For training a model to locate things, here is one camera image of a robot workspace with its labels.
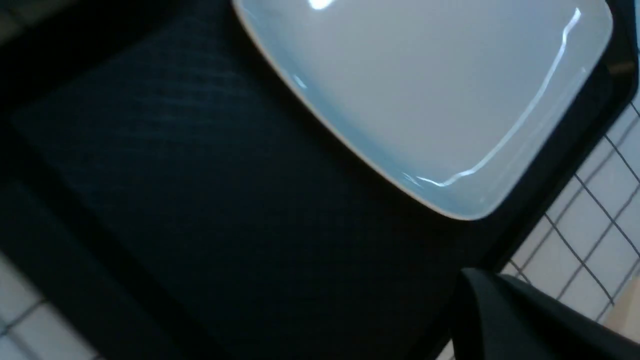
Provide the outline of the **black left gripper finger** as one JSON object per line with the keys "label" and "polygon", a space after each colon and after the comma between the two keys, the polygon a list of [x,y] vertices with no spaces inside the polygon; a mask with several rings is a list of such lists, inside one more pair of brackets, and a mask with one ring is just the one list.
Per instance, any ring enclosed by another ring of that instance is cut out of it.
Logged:
{"label": "black left gripper finger", "polygon": [[637,360],[640,347],[514,276],[459,272],[451,340],[457,360]]}

